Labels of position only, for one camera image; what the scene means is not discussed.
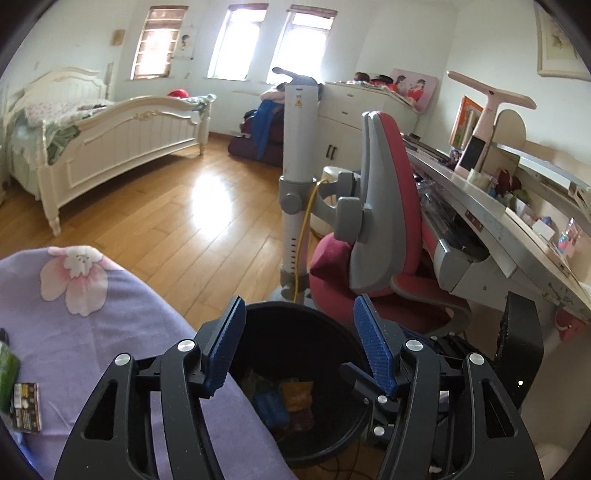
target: window frame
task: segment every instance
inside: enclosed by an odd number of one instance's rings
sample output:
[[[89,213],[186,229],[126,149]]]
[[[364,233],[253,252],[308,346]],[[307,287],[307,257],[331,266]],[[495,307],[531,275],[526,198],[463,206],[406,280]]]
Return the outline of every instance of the window frame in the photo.
[[[239,10],[261,10],[261,11],[265,12],[265,17],[260,22],[247,22],[249,24],[256,25],[259,29],[259,33],[256,37],[255,49],[252,53],[252,57],[250,59],[249,65],[248,65],[248,71],[246,72],[246,75],[243,79],[227,78],[227,77],[223,77],[223,76],[218,76],[218,75],[216,75],[216,70],[219,65],[220,53],[222,52],[224,40],[226,39],[226,34],[228,33],[228,28],[229,28],[230,24],[232,23],[232,20],[231,20],[232,15],[234,14],[234,12],[239,11]],[[220,28],[220,32],[217,35],[216,44],[213,48],[212,59],[209,63],[209,68],[207,70],[207,78],[208,79],[230,80],[233,82],[248,81],[248,75],[249,75],[250,69],[252,67],[252,59],[254,58],[254,55],[256,54],[256,47],[258,46],[259,37],[261,35],[261,27],[267,18],[268,10],[269,10],[269,4],[239,4],[239,5],[230,5],[228,7],[228,10],[226,11],[226,16],[224,17],[222,26]]]
[[[152,13],[154,11],[158,11],[158,10],[179,10],[179,11],[183,11],[183,17],[180,19],[180,23],[178,28],[169,28],[169,29],[151,29],[151,28],[146,28],[148,25],[148,22],[154,20],[151,19],[150,16],[152,15]],[[170,77],[170,70],[172,67],[172,56],[174,54],[174,50],[176,49],[177,46],[177,42],[178,42],[178,38],[180,36],[180,31],[183,27],[183,22],[185,19],[185,16],[187,15],[187,11],[189,10],[189,6],[188,5],[153,5],[148,9],[148,14],[146,15],[146,18],[144,20],[144,24],[142,26],[142,30],[139,34],[139,40],[138,40],[138,46],[135,49],[135,54],[134,54],[134,61],[131,65],[131,75],[130,75],[130,79],[132,81],[136,81],[136,80],[153,80],[153,79],[158,79],[158,78],[169,78]],[[164,68],[164,72],[162,73],[158,73],[158,74],[143,74],[143,75],[136,75],[135,71],[138,68],[139,65],[141,65],[141,61],[138,62],[138,57],[140,54],[142,54],[142,52],[140,51],[140,48],[142,46],[142,43],[146,42],[145,40],[143,40],[144,35],[146,32],[149,31],[158,31],[158,30],[171,30],[171,31],[175,31],[176,32],[176,38],[174,40],[171,40],[170,42],[170,46],[169,48],[172,48],[172,50],[169,50],[167,55],[166,55],[166,65]]]
[[[273,78],[273,75],[277,75],[277,74],[273,73],[273,68],[278,66],[278,65],[276,65],[276,62],[277,62],[277,59],[279,58],[279,55],[281,53],[281,47],[283,46],[283,42],[284,42],[285,38],[289,35],[289,33],[292,30],[306,30],[306,31],[313,30],[313,31],[317,31],[317,32],[320,32],[320,33],[323,33],[324,35],[326,35],[326,42],[324,42],[324,52],[322,52],[322,61],[324,61],[324,54],[326,53],[326,46],[328,44],[330,33],[332,32],[332,28],[334,25],[336,15],[334,17],[332,17],[333,23],[330,25],[330,29],[327,30],[325,28],[320,28],[320,27],[309,27],[306,25],[295,25],[294,20],[295,20],[297,14],[314,15],[314,12],[313,11],[301,12],[301,11],[295,11],[295,10],[288,10],[287,19],[286,19],[285,24],[283,26],[283,30],[281,31],[281,35],[279,37],[279,41],[277,42],[277,46],[275,47],[275,53],[273,54],[273,59],[271,60],[271,67],[269,68],[269,73],[267,74],[266,83],[268,85],[276,84],[276,82],[271,81]]]

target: footboard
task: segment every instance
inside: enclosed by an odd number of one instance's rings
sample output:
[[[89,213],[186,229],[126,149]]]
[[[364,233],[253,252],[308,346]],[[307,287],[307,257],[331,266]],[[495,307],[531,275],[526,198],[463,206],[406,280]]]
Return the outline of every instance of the footboard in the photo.
[[[47,219],[59,234],[59,207],[84,192],[155,158],[207,143],[211,106],[203,114],[170,97],[121,102],[78,123],[80,135],[52,166],[37,170]]]

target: pink desk lamp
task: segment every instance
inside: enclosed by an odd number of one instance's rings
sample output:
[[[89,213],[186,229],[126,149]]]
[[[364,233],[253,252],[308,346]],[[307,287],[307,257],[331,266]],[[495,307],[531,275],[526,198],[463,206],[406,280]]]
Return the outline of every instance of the pink desk lamp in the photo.
[[[531,108],[532,110],[535,110],[537,105],[528,96],[491,87],[458,72],[447,72],[447,76],[486,95],[484,111],[455,169],[458,175],[467,178],[471,169],[477,172],[482,170],[482,164],[488,153],[488,148],[495,130],[495,119],[499,105],[502,103],[511,103],[513,105]]]

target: yellow cable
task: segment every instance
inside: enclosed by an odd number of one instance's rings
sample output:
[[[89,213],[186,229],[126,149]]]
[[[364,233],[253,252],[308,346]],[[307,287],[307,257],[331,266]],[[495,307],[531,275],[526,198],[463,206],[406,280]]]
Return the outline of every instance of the yellow cable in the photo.
[[[314,199],[316,198],[316,193],[318,192],[318,189],[320,188],[320,185],[322,185],[323,183],[328,183],[329,181],[324,179],[324,180],[320,180],[319,182],[316,183],[314,190],[312,190],[312,195],[310,195],[310,200],[308,200],[308,206],[306,207],[306,213],[304,214],[304,222],[301,224],[301,230],[300,230],[300,237],[298,238],[297,241],[297,248],[295,249],[295,268],[294,268],[294,273],[295,273],[295,285],[294,285],[294,298],[292,300],[293,303],[297,302],[297,294],[298,294],[298,290],[300,288],[300,273],[299,273],[299,264],[300,264],[300,250],[301,250],[301,243],[304,239],[304,232],[306,231],[306,225],[308,224],[308,218],[310,218],[310,213],[312,211],[312,205],[314,205]]]

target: white wall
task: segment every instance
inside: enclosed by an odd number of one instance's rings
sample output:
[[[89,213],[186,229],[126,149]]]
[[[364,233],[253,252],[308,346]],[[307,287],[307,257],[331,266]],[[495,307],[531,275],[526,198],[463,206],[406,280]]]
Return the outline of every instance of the white wall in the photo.
[[[357,71],[390,75],[394,68],[431,75],[439,80],[446,71],[458,10],[451,4],[396,0],[383,3],[365,38]],[[424,135],[438,109],[435,91],[420,116],[415,133]]]
[[[538,105],[536,111],[515,107],[525,121],[528,140],[591,164],[591,83],[539,76],[537,48],[531,0],[476,0],[459,13],[446,70],[529,95]],[[439,105],[424,137],[428,144],[449,149],[463,95],[480,104],[485,101],[483,94],[447,77],[443,80]]]
[[[10,97],[48,71],[76,66],[106,73],[121,47],[110,46],[113,31],[127,29],[135,0],[60,0],[36,23],[2,76]]]
[[[275,46],[287,19],[287,8],[292,3],[291,0],[269,0],[267,17],[261,27],[248,79],[244,82],[207,78],[213,49],[228,3],[194,2],[193,0],[189,1],[190,7],[184,25],[193,24],[197,27],[198,48],[194,60],[173,60],[171,77],[168,79],[132,82],[129,80],[129,72],[131,72],[131,63],[137,47],[137,38],[151,5],[149,0],[139,0],[121,55],[116,98],[123,99],[149,93],[166,94],[174,88],[185,88],[191,95],[214,93],[218,99],[213,106],[212,130],[221,133],[237,131],[244,108],[233,104],[232,92],[247,92],[258,96],[269,88],[266,84],[267,74],[271,67]],[[363,41],[374,18],[375,3],[364,3],[359,0],[314,0],[311,3],[317,7],[332,8],[339,12],[327,42],[321,80],[351,79]]]

